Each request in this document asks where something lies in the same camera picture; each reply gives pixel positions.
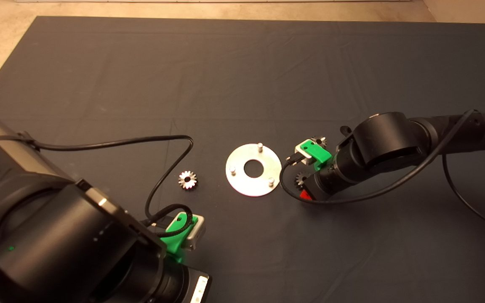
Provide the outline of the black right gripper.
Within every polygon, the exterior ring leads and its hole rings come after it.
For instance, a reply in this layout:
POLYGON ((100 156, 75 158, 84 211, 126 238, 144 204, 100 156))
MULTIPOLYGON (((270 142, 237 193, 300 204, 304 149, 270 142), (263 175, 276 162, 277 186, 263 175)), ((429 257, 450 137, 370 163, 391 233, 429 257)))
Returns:
POLYGON ((351 157, 335 157, 306 179, 306 190, 300 192, 300 198, 304 201, 329 201, 335 194, 354 186, 354 180, 345 175, 353 164, 351 157))

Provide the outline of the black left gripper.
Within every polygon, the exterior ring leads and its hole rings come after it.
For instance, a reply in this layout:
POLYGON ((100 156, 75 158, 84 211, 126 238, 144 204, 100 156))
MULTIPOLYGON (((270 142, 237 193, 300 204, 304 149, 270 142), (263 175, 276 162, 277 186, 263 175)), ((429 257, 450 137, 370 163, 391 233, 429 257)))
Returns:
POLYGON ((166 257, 151 303, 206 303, 212 276, 166 257))

